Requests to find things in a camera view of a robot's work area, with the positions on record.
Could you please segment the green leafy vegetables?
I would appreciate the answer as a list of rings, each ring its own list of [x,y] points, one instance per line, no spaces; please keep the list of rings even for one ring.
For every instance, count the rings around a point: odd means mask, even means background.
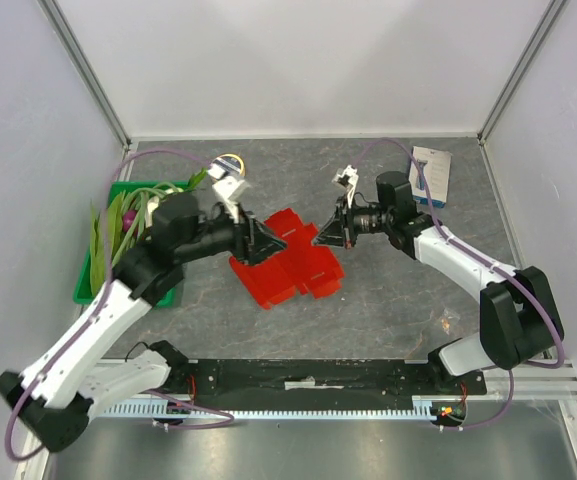
[[[125,194],[123,192],[116,195],[107,207],[107,240],[109,241],[111,260],[114,260],[119,244],[121,243],[121,215]],[[101,214],[98,209],[91,206],[91,226],[90,226],[90,270],[89,284],[92,297],[95,297],[102,288],[105,281],[105,242],[103,228],[101,224]]]

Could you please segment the purple onion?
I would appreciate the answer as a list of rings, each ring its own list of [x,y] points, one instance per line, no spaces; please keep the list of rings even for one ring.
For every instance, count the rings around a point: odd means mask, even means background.
[[[136,210],[128,210],[122,216],[122,231],[127,233],[134,224],[137,217]]]

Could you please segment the green plastic tray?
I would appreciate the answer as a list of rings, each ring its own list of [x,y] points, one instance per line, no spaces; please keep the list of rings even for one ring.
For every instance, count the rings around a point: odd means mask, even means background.
[[[193,175],[187,182],[114,182],[107,197],[107,235],[111,263],[135,246],[149,228],[152,212],[162,199],[175,193],[192,191],[201,182],[202,175]],[[104,242],[100,210],[90,208],[89,247],[77,280],[73,300],[78,305],[89,305],[100,292],[105,280]]]

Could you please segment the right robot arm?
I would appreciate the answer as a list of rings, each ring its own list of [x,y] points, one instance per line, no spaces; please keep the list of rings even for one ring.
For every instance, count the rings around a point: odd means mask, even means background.
[[[402,172],[376,179],[378,199],[355,201],[358,173],[340,169],[333,181],[343,188],[330,220],[315,244],[350,249],[361,234],[383,233],[390,244],[441,272],[479,305],[479,330],[431,353],[426,381],[435,392],[451,392],[462,375],[530,363],[551,347],[560,349],[563,326],[546,275],[536,267],[518,269],[463,243],[431,215],[418,210]]]

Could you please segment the masking tape roll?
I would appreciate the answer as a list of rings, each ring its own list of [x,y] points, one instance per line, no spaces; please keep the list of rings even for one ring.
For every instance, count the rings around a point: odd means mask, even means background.
[[[213,165],[218,165],[224,171],[234,173],[239,176],[246,175],[245,163],[243,159],[234,153],[224,153],[212,161]]]

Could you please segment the razor package box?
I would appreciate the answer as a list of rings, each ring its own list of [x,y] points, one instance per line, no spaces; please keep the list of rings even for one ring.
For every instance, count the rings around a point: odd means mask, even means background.
[[[447,203],[452,154],[431,148],[414,146],[412,156],[420,166],[419,174],[414,163],[410,163],[409,182],[413,198],[428,204],[426,189],[429,189],[434,207],[443,208]]]

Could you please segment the red paper box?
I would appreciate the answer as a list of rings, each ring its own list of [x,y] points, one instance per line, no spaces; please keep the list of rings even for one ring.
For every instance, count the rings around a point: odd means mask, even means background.
[[[312,243],[318,234],[314,224],[303,223],[287,208],[270,216],[265,225],[287,243],[284,251],[255,266],[229,259],[231,269],[261,308],[269,310],[296,294],[328,297],[342,287],[344,270],[337,257],[330,248]]]

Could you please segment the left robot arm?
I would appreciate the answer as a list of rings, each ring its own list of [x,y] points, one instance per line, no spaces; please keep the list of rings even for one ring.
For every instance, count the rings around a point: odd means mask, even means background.
[[[0,375],[0,395],[12,413],[5,432],[7,455],[17,420],[51,453],[74,443],[93,419],[137,394],[161,388],[176,393],[187,382],[187,358],[167,341],[99,373],[92,370],[115,341],[184,278],[187,263],[229,252],[258,265],[286,249],[284,240],[239,205],[218,203],[209,218],[190,192],[165,198],[146,237],[113,267],[97,297],[38,360]]]

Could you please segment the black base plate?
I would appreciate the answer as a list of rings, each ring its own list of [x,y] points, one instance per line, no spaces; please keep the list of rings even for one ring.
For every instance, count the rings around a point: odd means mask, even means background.
[[[429,363],[392,359],[201,359],[171,372],[159,390],[246,412],[409,410],[415,396],[487,393],[481,372],[448,378]]]

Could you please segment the green long beans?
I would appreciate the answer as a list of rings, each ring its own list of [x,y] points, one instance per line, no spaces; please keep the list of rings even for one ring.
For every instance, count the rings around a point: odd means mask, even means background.
[[[119,193],[125,194],[122,215],[128,210],[136,210],[137,217],[127,233],[121,230],[121,243],[114,260],[111,260],[115,266],[121,256],[125,254],[145,231],[152,224],[152,213],[159,206],[161,201],[172,194],[182,193],[187,190],[186,185],[174,184],[170,182],[160,183],[136,183],[136,182],[115,182],[111,187],[109,194],[109,204]]]

